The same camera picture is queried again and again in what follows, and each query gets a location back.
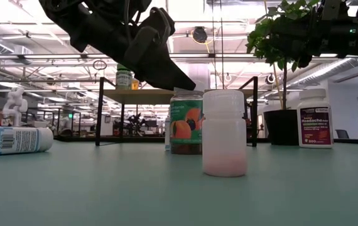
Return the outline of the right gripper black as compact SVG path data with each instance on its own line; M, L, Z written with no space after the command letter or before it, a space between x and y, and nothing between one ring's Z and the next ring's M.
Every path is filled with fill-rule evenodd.
M317 17L290 19L278 17L273 23L273 46L287 59L297 62L298 67L307 67L312 60L308 44ZM358 22L355 19L319 20L319 55L336 54L358 56Z

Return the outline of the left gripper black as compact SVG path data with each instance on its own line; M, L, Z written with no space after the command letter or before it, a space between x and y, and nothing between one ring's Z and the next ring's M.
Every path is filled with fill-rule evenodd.
M136 79L158 89L194 90L190 79L170 58L166 41L175 22L152 0L39 0L45 14L68 33L70 44L83 52L93 46L124 66Z

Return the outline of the green-capped medicine bottle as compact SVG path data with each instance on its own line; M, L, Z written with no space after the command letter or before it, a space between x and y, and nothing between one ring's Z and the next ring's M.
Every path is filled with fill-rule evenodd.
M116 89L131 90L132 86L132 71L124 65L117 65L116 72Z

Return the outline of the gummy vitamin bottle fruit label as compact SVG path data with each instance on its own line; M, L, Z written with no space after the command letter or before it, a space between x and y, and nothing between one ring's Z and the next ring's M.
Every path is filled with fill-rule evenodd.
M203 92L178 91L170 100L170 151L202 153Z

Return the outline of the small white bottle blue-striped label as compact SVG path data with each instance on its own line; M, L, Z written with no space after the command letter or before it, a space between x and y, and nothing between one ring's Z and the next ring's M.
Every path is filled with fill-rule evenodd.
M170 116L165 119L165 151L170 151Z

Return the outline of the white headache bottle maroon label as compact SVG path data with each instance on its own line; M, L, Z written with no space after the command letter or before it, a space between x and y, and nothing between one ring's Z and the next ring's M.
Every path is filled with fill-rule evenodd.
M332 112L325 89L299 93L297 106L298 140L301 148L331 149L334 145Z

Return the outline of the white bottle blue barcode label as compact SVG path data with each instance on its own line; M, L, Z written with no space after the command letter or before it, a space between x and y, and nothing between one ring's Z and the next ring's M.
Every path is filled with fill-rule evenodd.
M46 152L52 145L49 128L0 127L0 155Z

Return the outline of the black background robot arms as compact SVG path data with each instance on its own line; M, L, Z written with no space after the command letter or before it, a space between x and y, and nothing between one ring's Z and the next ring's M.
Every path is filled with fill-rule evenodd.
M125 127L129 136L142 136L141 127L145 124L145 120L141 118L141 113L132 115L128 119L129 123Z

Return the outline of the green plant in black pot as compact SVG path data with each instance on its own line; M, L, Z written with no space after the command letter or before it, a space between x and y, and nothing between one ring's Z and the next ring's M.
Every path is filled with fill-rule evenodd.
M311 11L320 0L282 0L277 6L266 7L266 14L256 20L256 27L247 37L247 52L283 73L282 91L279 91L281 108L264 113L264 120L271 144L284 146L298 145L298 119L296 110L287 108L288 70L295 71L297 62L284 57L273 46L273 23L278 17L299 19L310 17Z

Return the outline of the translucent bottle pink contents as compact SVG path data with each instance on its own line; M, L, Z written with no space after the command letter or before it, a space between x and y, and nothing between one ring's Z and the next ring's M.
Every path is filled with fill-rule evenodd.
M247 171L244 94L213 90L203 95L202 169L210 176L238 177Z

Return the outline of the green table mat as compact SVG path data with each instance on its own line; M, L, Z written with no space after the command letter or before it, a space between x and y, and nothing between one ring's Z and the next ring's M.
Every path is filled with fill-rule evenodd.
M358 144L258 144L247 168L219 178L161 144L56 142L0 156L0 226L358 226Z

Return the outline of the white humanoid robot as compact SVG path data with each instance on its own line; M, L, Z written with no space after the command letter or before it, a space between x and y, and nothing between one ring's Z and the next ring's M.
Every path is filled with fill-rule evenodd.
M13 118L13 126L21 125L21 115L28 110L28 102L23 98L24 88L12 88L7 94L7 102L5 103L1 114L3 119Z

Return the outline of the wooden shelf black metal frame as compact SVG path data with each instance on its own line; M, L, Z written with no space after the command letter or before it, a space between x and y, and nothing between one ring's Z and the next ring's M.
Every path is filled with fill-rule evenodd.
M112 82L105 77L99 81L99 99L97 106L97 124L95 130L95 145L99 146L101 142L112 143L161 143L162 138L140 138L140 137L124 137L123 128L120 128L117 138L102 138L100 130L102 128L102 108L104 97L114 99L121 104L121 120L120 126L124 124L124 107L126 104L135 105L163 105L169 104L174 92L162 89L146 89L146 90L105 90L104 84ZM244 83L239 90L246 96L252 97L251 124L252 138L251 146L256 147L258 142L258 78L252 77Z

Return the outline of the black cage frame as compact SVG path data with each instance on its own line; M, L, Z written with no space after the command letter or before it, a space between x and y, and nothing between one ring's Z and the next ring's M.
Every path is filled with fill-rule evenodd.
M32 127L47 127L54 136L79 136L82 113L61 108L29 107L23 113L23 122Z

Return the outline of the black table frame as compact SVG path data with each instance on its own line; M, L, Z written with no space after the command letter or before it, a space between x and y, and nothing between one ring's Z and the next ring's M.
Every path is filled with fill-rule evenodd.
M95 142L96 137L63 137L57 136L54 140L61 142ZM101 137L104 143L164 143L164 137L123 137L115 136ZM334 139L334 143L358 144L358 139Z

